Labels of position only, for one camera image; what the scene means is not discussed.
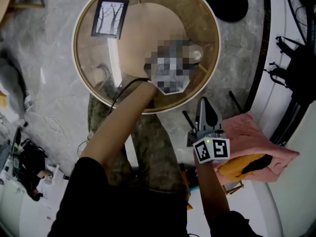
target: human arm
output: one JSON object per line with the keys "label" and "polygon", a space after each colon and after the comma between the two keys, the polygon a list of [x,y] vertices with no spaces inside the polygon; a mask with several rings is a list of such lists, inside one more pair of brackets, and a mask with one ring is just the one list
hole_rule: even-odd
{"label": "human arm", "polygon": [[213,237],[242,236],[260,237],[249,225],[249,220],[240,213],[230,211],[226,195],[218,181],[212,164],[200,164],[194,154],[197,178],[204,214]]}
{"label": "human arm", "polygon": [[88,142],[81,157],[100,163],[109,176],[111,166],[135,124],[156,94],[156,87],[143,82],[103,121]]}
{"label": "human arm", "polygon": [[230,209],[213,165],[210,163],[200,164],[196,154],[194,154],[194,159],[203,209],[207,223],[211,227],[217,218],[229,212]]}

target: backpack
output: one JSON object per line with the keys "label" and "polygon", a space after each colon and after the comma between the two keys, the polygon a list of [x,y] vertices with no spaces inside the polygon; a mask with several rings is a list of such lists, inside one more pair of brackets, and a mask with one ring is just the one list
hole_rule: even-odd
{"label": "backpack", "polygon": [[[292,50],[282,41],[282,38],[297,44],[298,47]],[[309,105],[316,100],[316,55],[313,50],[297,41],[281,36],[276,37],[276,40],[278,40],[277,45],[281,49],[281,53],[289,56],[291,62],[287,69],[280,68],[273,62],[270,65],[275,65],[276,68],[271,71],[264,71],[270,74],[272,81],[292,90],[292,98],[299,105]],[[275,77],[284,79],[285,83]]]}

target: black bag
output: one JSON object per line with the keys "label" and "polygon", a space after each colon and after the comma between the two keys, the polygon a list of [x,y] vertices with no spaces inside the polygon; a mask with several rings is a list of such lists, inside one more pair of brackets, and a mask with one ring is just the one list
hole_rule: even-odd
{"label": "black bag", "polygon": [[40,182],[37,174],[41,170],[45,170],[45,158],[47,158],[47,155],[42,148],[37,147],[29,139],[25,140],[21,146],[23,151],[20,155],[14,156],[19,161],[19,167],[14,172],[30,198],[34,201],[39,201],[43,194],[34,193],[34,190]]}
{"label": "black bag", "polygon": [[[295,43],[298,48],[292,50],[282,41],[282,38]],[[276,37],[278,47],[281,53],[285,53],[291,58],[287,69],[280,68],[274,62],[270,65],[276,65],[272,71],[267,71],[271,79],[280,85],[285,86],[293,91],[292,98],[299,104],[310,104],[316,100],[316,56],[310,48],[298,43],[297,41]],[[279,77],[285,80],[285,83],[277,80]]]}

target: camouflage pants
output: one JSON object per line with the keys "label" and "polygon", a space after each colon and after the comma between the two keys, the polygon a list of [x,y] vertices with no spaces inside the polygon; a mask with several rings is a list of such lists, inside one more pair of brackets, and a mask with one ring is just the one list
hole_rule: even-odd
{"label": "camouflage pants", "polygon": [[[90,95],[88,106],[88,140],[93,136],[110,107]],[[163,193],[178,193],[188,200],[189,189],[184,183],[178,162],[166,130],[157,115],[141,115],[131,134],[139,169],[134,175],[122,153],[116,158],[111,186],[136,186]]]}

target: black shirt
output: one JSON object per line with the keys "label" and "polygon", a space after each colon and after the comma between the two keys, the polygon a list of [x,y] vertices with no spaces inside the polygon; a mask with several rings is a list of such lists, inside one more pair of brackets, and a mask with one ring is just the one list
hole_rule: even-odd
{"label": "black shirt", "polygon": [[[70,177],[52,236],[188,236],[183,197],[141,188],[109,186],[103,167],[80,158]],[[212,236],[256,236],[237,212],[217,220]]]}

